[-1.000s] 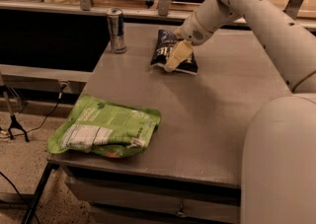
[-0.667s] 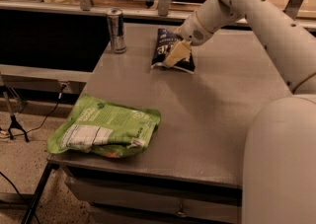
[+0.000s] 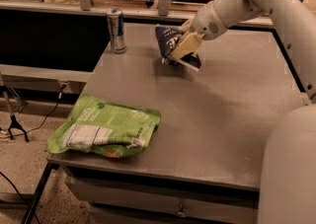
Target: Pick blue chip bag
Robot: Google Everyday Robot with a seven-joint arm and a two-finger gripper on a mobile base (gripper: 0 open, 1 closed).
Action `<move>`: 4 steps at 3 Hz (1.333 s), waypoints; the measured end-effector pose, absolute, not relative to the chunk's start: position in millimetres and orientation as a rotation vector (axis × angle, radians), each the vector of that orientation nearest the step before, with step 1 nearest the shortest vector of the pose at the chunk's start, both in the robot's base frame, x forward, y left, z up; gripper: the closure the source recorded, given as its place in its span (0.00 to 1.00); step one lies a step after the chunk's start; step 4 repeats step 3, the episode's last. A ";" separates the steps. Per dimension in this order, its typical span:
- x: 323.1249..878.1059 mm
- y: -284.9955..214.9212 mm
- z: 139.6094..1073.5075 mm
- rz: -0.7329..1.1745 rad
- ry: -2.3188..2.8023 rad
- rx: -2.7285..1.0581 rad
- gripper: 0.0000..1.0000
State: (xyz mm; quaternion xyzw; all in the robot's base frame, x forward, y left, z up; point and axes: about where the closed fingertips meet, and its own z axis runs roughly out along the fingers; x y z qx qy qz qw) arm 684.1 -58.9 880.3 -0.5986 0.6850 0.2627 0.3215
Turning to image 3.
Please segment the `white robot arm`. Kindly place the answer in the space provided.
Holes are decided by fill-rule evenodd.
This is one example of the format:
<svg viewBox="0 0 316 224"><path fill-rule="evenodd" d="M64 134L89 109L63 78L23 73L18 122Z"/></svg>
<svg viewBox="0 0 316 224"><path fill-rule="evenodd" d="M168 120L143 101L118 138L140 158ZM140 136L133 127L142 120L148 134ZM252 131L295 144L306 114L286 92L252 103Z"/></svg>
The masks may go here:
<svg viewBox="0 0 316 224"><path fill-rule="evenodd" d="M203 40L220 37L232 26L268 15L281 49L276 83L302 88L310 100L285 114L266 140L260 178L258 224L316 224L316 23L300 0L213 0L181 26L166 55L181 62L195 55Z"/></svg>

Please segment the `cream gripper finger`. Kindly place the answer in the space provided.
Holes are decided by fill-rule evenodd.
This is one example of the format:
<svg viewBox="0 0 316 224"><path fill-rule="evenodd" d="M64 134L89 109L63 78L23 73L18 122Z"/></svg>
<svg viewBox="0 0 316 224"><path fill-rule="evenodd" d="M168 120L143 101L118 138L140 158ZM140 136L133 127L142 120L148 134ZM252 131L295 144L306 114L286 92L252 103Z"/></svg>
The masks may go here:
<svg viewBox="0 0 316 224"><path fill-rule="evenodd" d="M196 52L201 45L203 40L203 35L198 32L189 33L186 32L176 44L176 46L172 49L170 53L170 57L179 60L190 54L192 52Z"/></svg>
<svg viewBox="0 0 316 224"><path fill-rule="evenodd" d="M185 32L187 32L192 25L193 19L187 19L180 27L179 27L179 31L184 34Z"/></svg>

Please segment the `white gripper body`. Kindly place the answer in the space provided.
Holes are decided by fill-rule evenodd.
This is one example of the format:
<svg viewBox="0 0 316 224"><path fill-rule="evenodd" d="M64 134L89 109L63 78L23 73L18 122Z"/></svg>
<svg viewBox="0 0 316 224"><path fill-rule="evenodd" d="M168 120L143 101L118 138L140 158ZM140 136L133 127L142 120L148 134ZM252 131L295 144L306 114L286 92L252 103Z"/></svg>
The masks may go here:
<svg viewBox="0 0 316 224"><path fill-rule="evenodd" d="M227 31L213 2L207 3L197 11L192 20L191 29L205 40L216 39Z"/></svg>

